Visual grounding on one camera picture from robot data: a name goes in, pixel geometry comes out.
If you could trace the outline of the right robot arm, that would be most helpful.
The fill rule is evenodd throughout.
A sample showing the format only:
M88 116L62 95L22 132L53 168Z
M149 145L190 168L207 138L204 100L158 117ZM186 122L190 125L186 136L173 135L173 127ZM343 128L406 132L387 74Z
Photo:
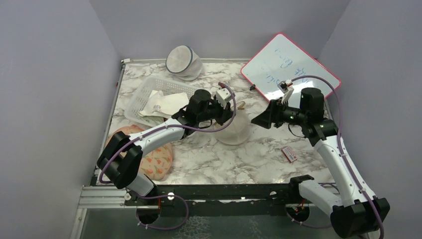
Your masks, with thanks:
M312 147L322 157L336 183L339 195L322 187L309 175L290 179L288 198L295 203L306 199L329 216L341 238L379 231L390 210L385 198L378 198L357 172L346 153L336 123L324 117L324 95L317 88L301 90L300 106L290 107L282 99L271 100L267 109L252 119L252 124L270 129L282 124L298 125Z

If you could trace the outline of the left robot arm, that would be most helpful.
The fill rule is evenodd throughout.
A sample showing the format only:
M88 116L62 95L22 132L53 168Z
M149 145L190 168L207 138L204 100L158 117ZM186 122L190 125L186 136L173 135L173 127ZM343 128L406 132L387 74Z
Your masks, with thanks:
M207 90L196 90L187 105L158 126L139 133L116 132L97 160L97 167L101 170L99 181L137 193L144 204L153 203L156 185L147 173L139 172L141 159L194 132L215 132L209 127L200 127L202 122L216 122L225 129L233 122L236 109L234 92L229 86L221 84L221 89L214 96Z

